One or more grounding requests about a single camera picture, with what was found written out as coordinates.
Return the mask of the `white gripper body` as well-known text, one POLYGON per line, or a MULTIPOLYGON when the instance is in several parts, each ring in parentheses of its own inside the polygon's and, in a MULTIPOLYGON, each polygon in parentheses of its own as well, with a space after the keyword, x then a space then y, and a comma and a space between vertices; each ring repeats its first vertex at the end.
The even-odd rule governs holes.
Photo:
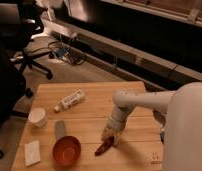
POLYGON ((114 136, 119 137, 126 126, 125 121, 119 121, 110 116, 107 120, 104 134, 107 137, 114 136))

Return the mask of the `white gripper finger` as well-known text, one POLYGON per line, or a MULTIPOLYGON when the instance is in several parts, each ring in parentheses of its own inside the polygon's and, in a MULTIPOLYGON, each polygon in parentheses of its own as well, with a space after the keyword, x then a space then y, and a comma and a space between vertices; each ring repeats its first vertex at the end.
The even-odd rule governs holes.
POLYGON ((109 132, 104 130, 101 135, 101 140, 106 140, 109 137, 109 132))
POLYGON ((113 146, 117 146, 120 140, 121 135, 120 134, 116 134, 113 136, 114 140, 113 140, 113 146))

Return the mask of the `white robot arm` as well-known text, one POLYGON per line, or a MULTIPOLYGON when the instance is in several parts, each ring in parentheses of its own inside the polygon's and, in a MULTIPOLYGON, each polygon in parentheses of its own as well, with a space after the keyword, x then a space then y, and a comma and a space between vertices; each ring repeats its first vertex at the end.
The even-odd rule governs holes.
POLYGON ((128 116, 137 107, 153 109, 165 118, 162 171, 202 171, 202 82, 174 91, 117 91, 102 139, 117 143, 128 116))

